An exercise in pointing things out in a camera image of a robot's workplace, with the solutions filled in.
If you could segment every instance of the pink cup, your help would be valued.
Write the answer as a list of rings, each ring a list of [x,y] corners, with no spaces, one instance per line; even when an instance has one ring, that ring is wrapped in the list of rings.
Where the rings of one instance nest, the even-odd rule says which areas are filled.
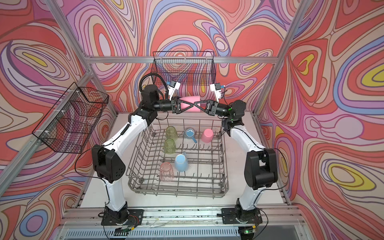
[[[186,101],[186,102],[189,102],[189,103],[194,103],[194,102],[200,101],[200,96],[183,97],[183,98],[180,98],[180,100],[183,100],[183,101]],[[180,107],[181,107],[181,110],[183,110],[183,109],[189,107],[189,105],[186,104],[186,103],[181,103]],[[198,112],[200,112],[200,109],[198,107],[196,107],[196,106],[193,106],[190,109],[186,110],[186,112],[198,113]]]
[[[203,134],[201,135],[201,141],[209,143],[214,138],[214,132],[212,129],[206,129],[204,130]]]

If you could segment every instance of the black cable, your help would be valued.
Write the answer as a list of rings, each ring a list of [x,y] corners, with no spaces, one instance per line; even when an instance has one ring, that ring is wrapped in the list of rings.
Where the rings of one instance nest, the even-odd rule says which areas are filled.
[[[143,84],[143,82],[144,82],[144,80],[147,78],[147,77],[149,77],[149,76],[156,76],[156,77],[158,77],[162,82],[163,82],[163,85],[164,85],[164,87],[166,88],[166,97],[165,97],[165,99],[168,99],[168,86],[167,86],[167,83],[164,81],[164,79],[160,76],[160,75],[158,75],[157,73],[148,73],[148,74],[146,74],[146,75],[144,75],[141,79],[140,79],[140,81],[139,81],[139,91],[142,93],[143,92],[143,88],[142,88],[142,84]]]
[[[99,148],[99,147],[91,147],[91,148],[85,150],[84,152],[82,152],[82,153],[78,156],[78,158],[77,158],[76,161],[74,162],[74,171],[75,171],[77,174],[79,174],[79,175],[81,175],[81,176],[83,176],[83,177],[91,177],[91,178],[101,179],[101,180],[103,181],[103,183],[105,184],[105,190],[107,191],[108,203],[109,203],[109,202],[110,202],[110,198],[109,198],[109,194],[108,194],[107,185],[106,185],[104,179],[102,179],[101,177],[87,176],[87,175],[84,175],[84,174],[82,174],[82,173],[79,173],[79,172],[76,170],[76,164],[77,164],[77,161],[80,159],[81,155],[83,155],[83,154],[86,153],[87,151],[89,151],[89,150],[91,150],[91,149],[94,149],[94,148]]]
[[[111,240],[109,237],[108,237],[108,235],[107,235],[107,232],[105,231],[105,227],[104,227],[104,225],[103,225],[103,230],[104,230],[104,234],[105,234],[105,236],[108,238],[108,240]]]
[[[261,150],[265,150],[266,148],[261,148],[261,147],[258,147],[257,145],[256,145],[256,143],[252,140],[252,138],[244,131],[244,130],[242,130],[242,129],[240,129],[240,128],[236,128],[236,127],[231,127],[230,129],[228,129],[228,130],[231,130],[231,129],[237,129],[237,130],[240,130],[240,131],[242,131],[243,133],[245,133],[245,135],[252,141],[252,143],[258,148],[258,149],[261,149]]]
[[[271,149],[276,149],[276,150],[279,151],[280,154],[283,156],[285,165],[287,166],[288,181],[287,181],[287,182],[285,183],[285,185],[282,186],[282,187],[279,187],[279,188],[276,188],[276,189],[269,189],[269,188],[267,188],[267,189],[263,189],[263,190],[261,190],[261,191],[259,192],[259,194],[257,195],[257,197],[256,197],[256,199],[255,199],[255,202],[256,202],[257,198],[259,197],[259,195],[261,194],[262,191],[267,191],[267,190],[280,190],[280,189],[285,188],[285,187],[288,185],[288,183],[289,183],[289,170],[288,170],[288,164],[287,164],[287,160],[286,160],[285,157],[284,157],[284,154],[283,154],[283,153],[280,151],[280,149],[278,149],[278,148],[273,147],[273,148],[271,148]]]
[[[263,231],[264,231],[264,229],[267,227],[267,225],[268,225],[268,223],[269,223],[269,219],[268,219],[268,216],[267,216],[267,214],[263,211],[263,210],[261,210],[260,209],[260,211],[262,211],[264,214],[265,214],[265,216],[266,216],[266,225],[264,226],[264,228],[256,235],[256,236],[254,236],[253,238],[252,238],[252,240],[253,239],[256,239]]]
[[[163,92],[160,91],[160,90],[157,90],[157,91],[161,94],[161,96],[162,96],[162,98],[163,98],[163,100],[164,100],[165,98],[164,98],[164,94],[163,94]]]
[[[157,120],[166,120],[167,117],[168,117],[168,115],[169,115],[169,112],[167,111],[167,116],[166,116],[164,119],[159,119],[159,118],[157,118],[157,117],[156,117],[156,119],[157,119]]]
[[[229,105],[229,104],[227,103],[226,99],[225,99],[225,92],[227,91],[227,90],[225,90],[226,87],[227,87],[227,86],[224,87],[223,99],[224,99],[225,103],[226,103],[227,105]]]

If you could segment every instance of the psychedelic wallpaper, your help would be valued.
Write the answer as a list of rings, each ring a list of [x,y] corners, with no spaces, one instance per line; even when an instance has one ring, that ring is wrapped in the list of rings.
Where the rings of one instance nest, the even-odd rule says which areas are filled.
[[[60,3],[89,56],[205,50],[214,51],[215,56],[276,56],[298,5],[295,0]],[[151,64],[98,63],[93,68],[117,111],[136,109],[141,97],[138,82],[150,72]],[[242,99],[251,110],[270,68],[271,64],[217,64],[216,82],[228,85],[228,101]],[[177,94],[214,98],[207,86],[182,86]]]
[[[384,239],[383,70],[384,2],[315,0],[258,109],[314,239]]]
[[[0,172],[84,68],[43,0],[0,1]],[[103,142],[113,114],[106,109],[88,143]],[[76,154],[38,148],[0,198],[0,239],[48,239],[85,178]],[[91,168],[85,154],[78,167]]]

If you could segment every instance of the dish rack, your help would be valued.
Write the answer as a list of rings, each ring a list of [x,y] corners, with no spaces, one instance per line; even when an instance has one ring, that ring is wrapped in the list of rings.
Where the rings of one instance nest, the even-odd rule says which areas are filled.
[[[208,86],[216,80],[214,56],[213,51],[154,51],[151,73],[159,74],[166,82]],[[152,82],[163,86],[156,76],[152,76]]]
[[[109,96],[94,88],[77,85],[71,92],[68,102],[63,108],[56,110],[58,113],[49,125],[44,130],[36,131],[49,114],[47,113],[32,134],[55,152],[79,154],[84,151],[93,129],[108,104]]]
[[[168,126],[174,126],[179,136],[174,154],[165,154],[163,150]],[[197,144],[184,138],[186,127],[196,130]],[[204,143],[200,136],[208,128],[213,130],[214,137],[212,142]],[[224,137],[219,119],[156,119],[136,141],[126,171],[129,188],[142,194],[223,197],[229,189]],[[174,161],[182,151],[186,152],[189,167],[185,172],[178,172]],[[160,181],[163,162],[173,166],[175,177],[171,182]]]

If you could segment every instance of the pink glass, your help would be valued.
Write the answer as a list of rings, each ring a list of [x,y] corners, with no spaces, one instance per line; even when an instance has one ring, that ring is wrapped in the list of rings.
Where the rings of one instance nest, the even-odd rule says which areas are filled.
[[[200,101],[200,96],[188,96],[188,97],[180,98],[180,100],[183,100],[183,101],[186,101],[189,103],[194,103],[194,102]],[[189,107],[189,104],[181,103],[180,107],[181,107],[181,110],[183,110],[184,108]],[[200,109],[196,106],[193,106],[190,109],[186,110],[186,112],[198,113],[198,112],[200,112]]]
[[[164,162],[160,166],[160,181],[161,182],[170,182],[173,180],[173,167],[169,162]]]
[[[214,138],[214,132],[212,129],[206,129],[204,130],[203,134],[201,135],[201,141],[209,143]]]

